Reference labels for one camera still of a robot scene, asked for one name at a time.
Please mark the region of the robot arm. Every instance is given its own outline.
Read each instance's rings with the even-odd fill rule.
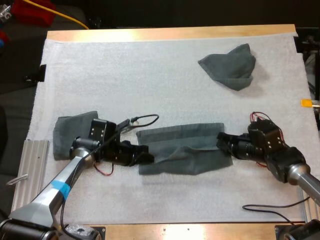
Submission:
[[[254,121],[250,117],[248,133],[237,136],[220,132],[216,146],[237,159],[265,163],[277,180],[299,185],[320,206],[320,181],[311,175],[303,154],[297,148],[289,147],[282,130],[263,115],[268,119],[257,117]],[[318,240],[320,221],[314,219],[302,226],[285,228],[284,232],[277,234],[277,239]]]
[[[128,121],[119,125],[113,122],[94,119],[89,137],[77,137],[70,149],[71,162],[30,202],[13,211],[9,219],[0,224],[1,240],[58,240],[58,223],[55,215],[65,202],[71,188],[86,167],[94,162],[105,160],[113,164],[133,166],[154,161],[149,149],[144,145],[132,145],[129,141],[120,142],[120,132]],[[98,232],[76,238],[99,240]]]

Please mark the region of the table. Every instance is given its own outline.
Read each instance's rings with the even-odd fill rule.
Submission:
[[[49,31],[47,39],[70,42],[224,38],[295,32],[293,24],[150,29]],[[276,223],[190,223],[105,225],[108,240],[274,240]]]

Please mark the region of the metal bracket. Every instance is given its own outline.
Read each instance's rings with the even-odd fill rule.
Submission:
[[[30,203],[42,189],[47,164],[49,141],[25,140],[17,178],[7,185],[15,185],[11,211]]]

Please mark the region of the folded gray cloth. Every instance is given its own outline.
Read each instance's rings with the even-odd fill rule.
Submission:
[[[91,121],[97,118],[97,111],[90,111],[76,116],[58,117],[53,130],[54,159],[69,159],[69,150],[75,138],[87,138]]]
[[[228,54],[210,54],[198,61],[200,66],[212,78],[233,90],[248,87],[256,58],[251,54],[249,44],[242,44]]]
[[[139,166],[140,175],[160,173],[197,175],[231,166],[230,155],[216,147],[223,123],[170,126],[136,133],[139,144],[149,146],[154,164]]]

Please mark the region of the yellow cable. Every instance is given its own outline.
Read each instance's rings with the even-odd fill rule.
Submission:
[[[77,24],[80,24],[82,27],[84,27],[84,28],[87,29],[87,30],[89,29],[86,25],[84,25],[82,22],[78,21],[77,19],[74,19],[73,17],[64,15],[64,14],[58,12],[58,11],[55,11],[55,10],[52,10],[52,9],[47,8],[47,7],[45,7],[45,6],[39,5],[39,4],[37,4],[37,3],[33,2],[33,1],[30,1],[30,0],[23,0],[23,1],[26,2],[26,3],[28,3],[28,4],[31,4],[31,5],[33,5],[33,6],[36,6],[36,7],[38,7],[38,8],[44,9],[44,10],[46,10],[46,11],[48,11],[48,12],[54,13],[54,14],[56,14],[56,15],[59,15],[59,16],[61,16],[61,17],[63,17],[63,18],[66,18],[66,19],[69,19],[69,20],[71,20],[71,21],[74,21],[74,22],[76,22]]]

